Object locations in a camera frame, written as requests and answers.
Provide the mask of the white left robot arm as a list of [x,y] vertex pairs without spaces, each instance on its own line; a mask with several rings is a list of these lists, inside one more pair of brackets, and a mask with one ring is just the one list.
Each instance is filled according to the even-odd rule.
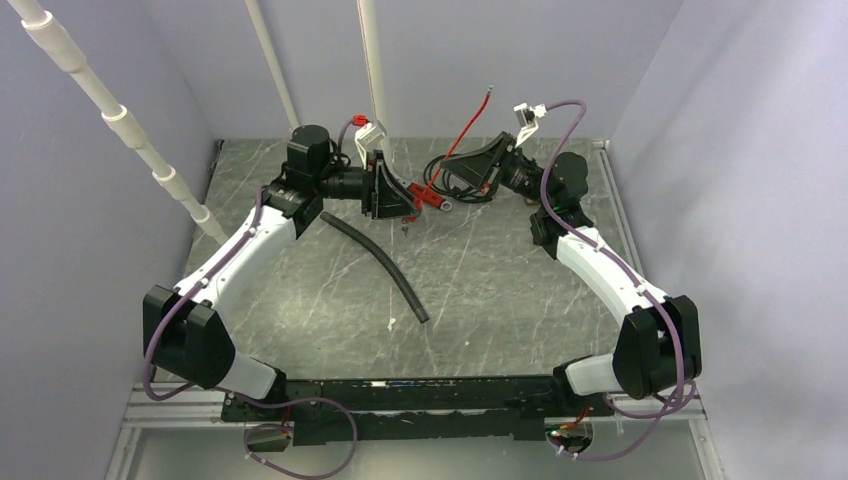
[[264,420],[287,406],[283,371],[238,351],[223,317],[251,280],[321,219],[358,242],[383,266],[420,323],[429,315],[410,282],[376,243],[325,212],[327,199],[357,201],[373,219],[415,218],[421,203],[397,178],[380,146],[386,135],[377,120],[352,117],[361,163],[343,152],[318,125],[296,128],[287,144],[281,173],[260,186],[254,205],[236,232],[193,273],[174,287],[152,287],[143,299],[143,387],[155,401],[168,399],[151,386],[154,369],[185,380],[187,386],[219,390],[247,401]]

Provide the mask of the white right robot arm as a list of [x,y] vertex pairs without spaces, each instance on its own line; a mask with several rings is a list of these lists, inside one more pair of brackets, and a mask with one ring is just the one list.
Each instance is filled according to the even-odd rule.
[[441,168],[479,191],[505,187],[539,203],[530,218],[534,244],[576,273],[617,321],[611,353],[555,368],[550,392],[557,411],[574,415],[600,393],[643,399],[701,374],[697,307],[685,295],[671,297],[652,285],[608,246],[582,209],[584,157],[560,152],[544,168],[503,132],[480,149],[443,160]]

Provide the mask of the red handled adjustable wrench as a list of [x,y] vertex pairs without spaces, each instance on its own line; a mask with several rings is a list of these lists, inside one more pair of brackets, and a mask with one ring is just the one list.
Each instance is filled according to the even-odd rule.
[[444,212],[449,212],[453,208],[449,200],[426,185],[410,183],[407,190],[412,194],[414,203],[418,206],[428,205]]

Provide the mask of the black mounting rail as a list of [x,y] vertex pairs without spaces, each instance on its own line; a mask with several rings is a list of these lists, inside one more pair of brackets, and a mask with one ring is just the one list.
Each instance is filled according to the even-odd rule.
[[362,441],[509,437],[541,441],[574,420],[612,416],[601,394],[578,396],[552,375],[289,379],[254,406],[226,396],[221,419],[289,425],[297,446]]

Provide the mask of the white pvc pipe frame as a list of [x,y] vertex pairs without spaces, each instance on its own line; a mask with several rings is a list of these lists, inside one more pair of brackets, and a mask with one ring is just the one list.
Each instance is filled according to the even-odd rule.
[[[100,111],[107,127],[151,170],[154,180],[188,212],[194,223],[219,245],[227,241],[220,223],[210,210],[189,192],[178,171],[151,144],[133,113],[120,103],[93,71],[86,55],[61,22],[39,1],[6,1],[20,17],[22,28],[54,64],[68,74]],[[270,33],[258,1],[244,1],[260,49],[270,70],[290,127],[300,126],[292,97],[282,74]]]

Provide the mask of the aluminium frame rail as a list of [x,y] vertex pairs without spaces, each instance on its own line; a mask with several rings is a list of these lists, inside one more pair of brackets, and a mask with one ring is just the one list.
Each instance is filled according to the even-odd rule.
[[[246,456],[244,424],[221,421],[223,394],[197,388],[164,402],[135,387],[109,479],[279,479]],[[700,400],[665,418],[628,455],[607,462],[558,456],[507,437],[359,442],[340,479],[723,479]]]

